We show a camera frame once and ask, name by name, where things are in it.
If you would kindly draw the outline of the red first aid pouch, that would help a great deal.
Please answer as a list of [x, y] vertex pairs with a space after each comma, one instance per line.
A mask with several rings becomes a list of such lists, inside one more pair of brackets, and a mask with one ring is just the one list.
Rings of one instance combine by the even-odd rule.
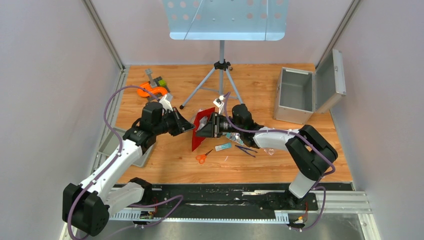
[[[206, 113], [209, 114], [209, 119], [208, 119], [208, 122], [207, 122], [207, 124], [208, 124], [210, 119], [211, 119], [211, 115], [215, 112], [216, 108], [211, 107], [211, 108], [207, 108], [207, 109], [204, 109], [204, 110], [206, 111]], [[198, 123], [199, 119], [200, 119], [200, 117], [197, 117], [195, 123]], [[205, 136], [205, 134], [202, 133], [203, 128], [199, 129], [198, 131], [195, 131], [194, 130], [195, 128], [192, 130], [192, 139], [191, 139], [191, 151], [192, 152], [194, 152], [201, 145], [201, 143], [206, 139], [206, 137], [208, 137], [208, 135], [209, 135], [208, 133], [206, 133], [206, 136]]]

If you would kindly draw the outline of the blue plastic tweezers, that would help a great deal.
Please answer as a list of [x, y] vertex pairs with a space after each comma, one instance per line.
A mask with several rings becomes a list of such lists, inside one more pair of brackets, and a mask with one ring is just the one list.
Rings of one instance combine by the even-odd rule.
[[256, 157], [255, 154], [257, 154], [258, 152], [254, 149], [248, 148], [248, 147], [244, 147], [241, 145], [235, 145], [236, 148], [238, 148], [239, 150], [241, 150], [242, 152], [246, 153], [247, 155], [251, 156], [251, 157]]

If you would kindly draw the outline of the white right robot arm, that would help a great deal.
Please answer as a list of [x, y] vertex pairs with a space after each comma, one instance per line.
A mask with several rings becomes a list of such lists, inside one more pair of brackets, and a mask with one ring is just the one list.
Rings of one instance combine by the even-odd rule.
[[313, 126], [306, 124], [294, 130], [269, 128], [254, 122], [245, 104], [235, 105], [231, 112], [232, 116], [213, 112], [208, 122], [195, 131], [195, 136], [219, 138], [226, 133], [237, 133], [247, 147], [287, 151], [299, 170], [285, 195], [290, 208], [301, 207], [306, 201], [305, 195], [327, 170], [335, 170], [338, 153]]

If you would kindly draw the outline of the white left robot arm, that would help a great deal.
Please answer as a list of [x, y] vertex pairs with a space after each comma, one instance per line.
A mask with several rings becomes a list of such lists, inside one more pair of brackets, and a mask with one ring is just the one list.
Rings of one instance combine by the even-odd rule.
[[123, 173], [156, 142], [157, 136], [178, 136], [194, 129], [176, 107], [160, 102], [147, 103], [109, 158], [78, 185], [69, 183], [62, 197], [62, 219], [69, 228], [76, 227], [90, 236], [97, 236], [109, 218], [127, 206], [142, 207], [153, 201], [151, 184], [134, 178], [124, 187], [113, 191]]

